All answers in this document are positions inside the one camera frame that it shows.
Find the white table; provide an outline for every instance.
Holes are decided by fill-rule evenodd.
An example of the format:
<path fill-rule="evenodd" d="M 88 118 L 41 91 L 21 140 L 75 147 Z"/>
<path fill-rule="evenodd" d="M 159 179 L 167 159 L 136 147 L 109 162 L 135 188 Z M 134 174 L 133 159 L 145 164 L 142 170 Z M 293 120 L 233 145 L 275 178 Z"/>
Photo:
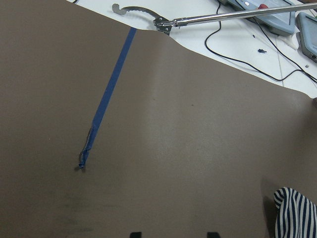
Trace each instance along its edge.
<path fill-rule="evenodd" d="M 112 12 L 111 6 L 113 3 L 119 4 L 120 7 L 146 7 L 169 20 L 180 17 L 214 14 L 218 7 L 218 2 L 216 0 L 183 0 L 181 3 L 179 1 L 170 0 L 78 0 L 76 4 L 137 29 L 156 30 L 152 23 L 153 17 L 149 14 L 132 11 L 124 16 L 120 16 Z M 233 9 L 231 7 L 222 5 L 219 13 L 232 11 Z M 310 10 L 305 12 L 310 15 L 316 14 L 314 11 Z M 217 22 L 173 28 L 170 37 L 187 49 L 201 55 L 238 68 L 268 82 L 301 91 L 311 98 L 317 97 L 317 85 L 300 72 L 294 73 L 282 82 L 277 82 L 256 72 L 245 64 L 233 62 L 210 53 L 204 46 L 204 40 L 217 28 Z M 317 64 L 304 56 L 300 49 L 293 49 L 282 40 L 283 37 L 273 35 L 266 29 L 265 31 L 282 52 L 297 62 L 308 73 L 315 77 L 317 76 Z M 292 42 L 295 45 L 298 45 L 297 38 L 298 36 L 296 34 L 292 37 Z M 297 69 L 296 66 L 277 52 L 256 24 L 251 23 L 246 19 L 235 19 L 222 22 L 222 30 L 211 37 L 208 41 L 208 45 L 222 55 L 247 61 L 276 78 L 283 78 L 291 71 Z M 263 49 L 267 51 L 267 53 L 259 53 L 258 49 Z"/>

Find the reacher grabber tool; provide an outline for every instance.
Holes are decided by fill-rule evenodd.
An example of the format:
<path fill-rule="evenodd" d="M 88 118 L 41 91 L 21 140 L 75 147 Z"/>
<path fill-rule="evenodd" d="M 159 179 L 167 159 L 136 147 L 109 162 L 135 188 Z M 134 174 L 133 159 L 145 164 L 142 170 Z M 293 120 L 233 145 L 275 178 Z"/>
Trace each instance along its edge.
<path fill-rule="evenodd" d="M 169 21 L 166 18 L 153 12 L 152 10 L 149 10 L 144 7 L 127 6 L 120 9 L 118 4 L 112 5 L 113 12 L 120 15 L 124 15 L 127 11 L 143 11 L 150 14 L 151 16 L 155 18 L 153 23 L 155 27 L 157 28 L 157 30 L 162 31 L 167 35 L 169 35 L 172 27 L 181 27 L 181 26 L 194 25 L 194 24 L 200 24 L 200 23 L 225 21 L 225 20 L 239 19 L 239 18 L 248 18 L 253 16 L 270 15 L 270 14 L 276 14 L 276 13 L 282 13 L 282 12 L 308 10 L 313 8 L 317 8 L 317 3 L 263 8 L 263 9 L 256 9 L 256 10 L 247 10 L 247 11 L 236 11 L 236 12 L 230 12 L 230 13 L 204 15 L 204 16 L 183 17 L 183 18 L 177 18 L 177 19 Z"/>

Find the red button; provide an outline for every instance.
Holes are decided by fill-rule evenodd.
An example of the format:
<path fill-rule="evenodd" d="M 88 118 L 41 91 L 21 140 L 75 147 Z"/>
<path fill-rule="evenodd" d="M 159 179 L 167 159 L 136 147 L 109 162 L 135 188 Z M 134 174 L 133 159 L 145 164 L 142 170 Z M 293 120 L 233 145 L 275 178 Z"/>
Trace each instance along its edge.
<path fill-rule="evenodd" d="M 258 9 L 263 9 L 263 8 L 268 8 L 268 6 L 265 5 L 265 4 L 261 4 L 261 5 L 258 7 Z"/>

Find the gray device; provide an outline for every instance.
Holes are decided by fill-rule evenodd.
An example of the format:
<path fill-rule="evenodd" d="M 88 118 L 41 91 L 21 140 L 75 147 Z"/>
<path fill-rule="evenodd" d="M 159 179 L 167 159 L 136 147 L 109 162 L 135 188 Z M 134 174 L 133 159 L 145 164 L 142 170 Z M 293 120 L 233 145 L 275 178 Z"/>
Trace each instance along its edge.
<path fill-rule="evenodd" d="M 237 11 L 254 10 L 265 5 L 269 8 L 294 5 L 289 0 L 219 0 L 222 4 L 230 4 Z M 295 32 L 295 12 L 283 12 L 272 15 L 257 16 L 259 23 L 265 24 L 269 31 L 280 36 L 289 36 Z"/>
<path fill-rule="evenodd" d="M 296 21 L 303 54 L 317 62 L 317 18 L 300 12 Z"/>

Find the metal pole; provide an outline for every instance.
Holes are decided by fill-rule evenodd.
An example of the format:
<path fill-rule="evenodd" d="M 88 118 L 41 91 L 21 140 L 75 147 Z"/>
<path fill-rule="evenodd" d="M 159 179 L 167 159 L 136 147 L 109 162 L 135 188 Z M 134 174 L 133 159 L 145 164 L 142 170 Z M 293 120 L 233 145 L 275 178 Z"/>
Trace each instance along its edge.
<path fill-rule="evenodd" d="M 269 14 L 282 13 L 282 12 L 307 10 L 307 9 L 313 9 L 315 7 L 317 8 L 317 3 L 307 3 L 307 4 L 300 4 L 300 5 L 272 7 L 272 8 L 264 8 L 264 9 L 257 9 L 257 10 L 248 10 L 248 11 L 237 11 L 237 12 L 231 12 L 231 13 L 213 14 L 213 15 L 205 15 L 205 16 L 184 17 L 184 18 L 177 18 L 172 21 L 164 21 L 164 22 L 158 23 L 157 26 L 175 26 L 175 27 L 187 26 L 187 25 L 194 25 L 194 24 L 214 22 L 214 21 L 225 21 L 225 20 L 231 20 L 231 19 L 269 15 Z"/>

